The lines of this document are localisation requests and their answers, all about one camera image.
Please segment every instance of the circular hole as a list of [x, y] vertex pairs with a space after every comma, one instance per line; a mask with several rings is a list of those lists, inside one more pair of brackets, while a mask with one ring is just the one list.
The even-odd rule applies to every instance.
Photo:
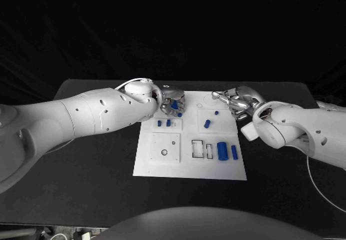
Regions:
[[327, 138], [324, 137], [324, 138], [321, 139], [321, 141], [319, 141], [319, 145], [324, 146], [325, 143], [327, 143]]

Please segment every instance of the black table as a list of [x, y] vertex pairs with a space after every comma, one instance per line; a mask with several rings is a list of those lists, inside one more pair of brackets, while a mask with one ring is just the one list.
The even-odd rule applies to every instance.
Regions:
[[[119, 80], [63, 82], [54, 100], [89, 90], [115, 88]], [[184, 91], [253, 88], [266, 101], [318, 108], [308, 88], [296, 82], [154, 81]], [[292, 147], [249, 142], [237, 122], [237, 138], [247, 181], [132, 176], [139, 123], [77, 138], [44, 155], [19, 182], [0, 194], [0, 222], [107, 228], [149, 211], [181, 206], [241, 210], [280, 220], [322, 237], [346, 237], [346, 213], [314, 189], [306, 157]], [[346, 209], [342, 169], [309, 159], [315, 184]]]

